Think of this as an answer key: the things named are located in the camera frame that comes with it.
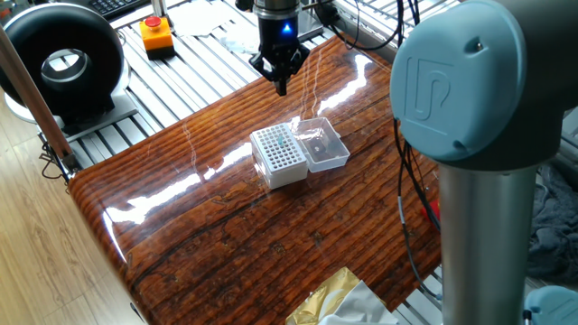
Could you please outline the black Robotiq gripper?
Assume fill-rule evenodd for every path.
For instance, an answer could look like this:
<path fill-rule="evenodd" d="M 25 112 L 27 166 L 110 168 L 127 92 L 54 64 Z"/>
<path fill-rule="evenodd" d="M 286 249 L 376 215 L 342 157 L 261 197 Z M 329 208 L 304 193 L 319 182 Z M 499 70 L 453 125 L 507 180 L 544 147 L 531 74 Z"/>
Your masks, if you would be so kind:
<path fill-rule="evenodd" d="M 276 93 L 285 96 L 290 78 L 301 69 L 310 50 L 298 40 L 298 17 L 258 18 L 259 51 L 250 65 L 274 84 Z"/>

